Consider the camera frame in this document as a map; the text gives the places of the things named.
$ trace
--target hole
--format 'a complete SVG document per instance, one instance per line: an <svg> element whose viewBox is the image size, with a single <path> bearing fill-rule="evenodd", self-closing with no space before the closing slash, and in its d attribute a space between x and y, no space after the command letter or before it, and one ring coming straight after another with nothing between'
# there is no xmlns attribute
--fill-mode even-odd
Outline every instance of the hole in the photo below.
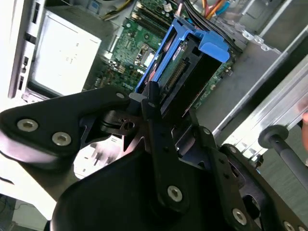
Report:
<svg viewBox="0 0 308 231"><path fill-rule="evenodd" d="M251 195L243 197L243 202L249 216L255 220L260 216L260 206Z"/></svg>
<svg viewBox="0 0 308 231"><path fill-rule="evenodd" d="M236 213L236 216L238 217L239 220L243 220L243 217L240 213Z"/></svg>
<svg viewBox="0 0 308 231"><path fill-rule="evenodd" d="M201 51L197 48L197 47L194 47L193 50L192 50L192 53L197 55L197 56L200 56L201 55Z"/></svg>
<svg viewBox="0 0 308 231"><path fill-rule="evenodd" d="M175 197L178 197L178 196L179 196L178 190L172 189L171 192L172 192L172 194L173 194Z"/></svg>
<svg viewBox="0 0 308 231"><path fill-rule="evenodd" d="M34 24L36 24L37 20L38 20L39 7L40 7L40 4L38 2L36 2L35 8L34 8L34 13L33 13L33 18L32 18L32 22Z"/></svg>
<svg viewBox="0 0 308 231"><path fill-rule="evenodd" d="M226 178L226 179L229 179L230 176L227 174L227 173L224 173L223 176Z"/></svg>
<svg viewBox="0 0 308 231"><path fill-rule="evenodd" d="M24 57L24 65L25 65L25 66L28 65L28 61L29 61L29 58L25 56L25 57Z"/></svg>
<svg viewBox="0 0 308 231"><path fill-rule="evenodd" d="M65 137L65 136L59 136L59 137L58 137L58 140L59 140L59 141L66 141L66 137Z"/></svg>
<svg viewBox="0 0 308 231"><path fill-rule="evenodd" d="M24 82L24 77L20 76L20 81L19 81L19 85L18 85L19 90L21 90L21 88L23 87L23 82Z"/></svg>
<svg viewBox="0 0 308 231"><path fill-rule="evenodd" d="M133 122L128 122L128 123L124 124L124 129L125 130L130 130L130 129L134 128L134 127L135 127L135 124Z"/></svg>
<svg viewBox="0 0 308 231"><path fill-rule="evenodd" d="M203 162L203 161L199 162L198 166L200 166L200 167L204 167L204 168L205 168L205 164L204 164L204 162Z"/></svg>
<svg viewBox="0 0 308 231"><path fill-rule="evenodd" d="M233 165L231 165L231 171L235 177L239 177L240 172Z"/></svg>
<svg viewBox="0 0 308 231"><path fill-rule="evenodd" d="M23 123L24 128L32 128L33 124L31 122L25 122Z"/></svg>
<svg viewBox="0 0 308 231"><path fill-rule="evenodd" d="M35 45L37 38L28 33L25 33L25 40Z"/></svg>

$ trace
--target gray metal panel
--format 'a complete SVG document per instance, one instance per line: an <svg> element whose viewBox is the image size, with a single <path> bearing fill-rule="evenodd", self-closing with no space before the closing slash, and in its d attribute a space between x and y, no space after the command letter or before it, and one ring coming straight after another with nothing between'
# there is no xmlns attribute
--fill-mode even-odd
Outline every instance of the gray metal panel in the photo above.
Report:
<svg viewBox="0 0 308 231"><path fill-rule="evenodd" d="M259 45L249 43L246 50L233 66L233 74L226 75L198 108L197 117L200 125L210 129L214 135L231 118L230 113L236 105L250 95L247 93L279 57L275 50L263 51Z"/></svg>
<svg viewBox="0 0 308 231"><path fill-rule="evenodd" d="M261 131L271 125L291 129L308 109L308 55L225 140L235 145L247 158L263 154L258 144Z"/></svg>
<svg viewBox="0 0 308 231"><path fill-rule="evenodd" d="M307 0L293 0L269 30L262 35L266 44L280 51L286 49L296 36L308 25L307 12Z"/></svg>

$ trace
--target white surface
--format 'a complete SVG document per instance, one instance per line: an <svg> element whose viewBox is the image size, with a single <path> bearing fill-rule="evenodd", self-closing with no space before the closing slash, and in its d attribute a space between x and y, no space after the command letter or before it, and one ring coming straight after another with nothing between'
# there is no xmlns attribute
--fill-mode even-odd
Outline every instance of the white surface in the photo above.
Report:
<svg viewBox="0 0 308 231"><path fill-rule="evenodd" d="M120 138L111 136L105 141L95 144L96 148L89 145L77 154L74 161L74 173L79 179L83 179L108 165L108 159L116 160L121 157L122 140Z"/></svg>
<svg viewBox="0 0 308 231"><path fill-rule="evenodd" d="M100 43L47 11L32 79L61 95L81 92Z"/></svg>
<svg viewBox="0 0 308 231"><path fill-rule="evenodd" d="M12 221L18 226L43 231L46 218L31 204L17 200Z"/></svg>

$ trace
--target capacitor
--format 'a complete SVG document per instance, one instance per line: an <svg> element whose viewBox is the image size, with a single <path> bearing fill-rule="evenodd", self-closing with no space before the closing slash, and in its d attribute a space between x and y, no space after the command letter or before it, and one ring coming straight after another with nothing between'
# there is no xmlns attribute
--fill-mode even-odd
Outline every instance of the capacitor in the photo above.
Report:
<svg viewBox="0 0 308 231"><path fill-rule="evenodd" d="M166 5L164 5L164 10L166 12L171 12L172 11L172 6L170 3L167 3Z"/></svg>

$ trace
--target orange cable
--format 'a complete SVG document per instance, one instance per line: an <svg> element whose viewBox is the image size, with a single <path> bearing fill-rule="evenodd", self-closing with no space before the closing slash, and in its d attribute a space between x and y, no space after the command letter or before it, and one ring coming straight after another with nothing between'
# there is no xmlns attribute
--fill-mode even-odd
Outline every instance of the orange cable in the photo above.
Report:
<svg viewBox="0 0 308 231"><path fill-rule="evenodd" d="M206 17L206 19L210 19L213 14L222 6L222 4L225 2L226 0L221 0L212 10L211 12L208 14L208 16Z"/></svg>

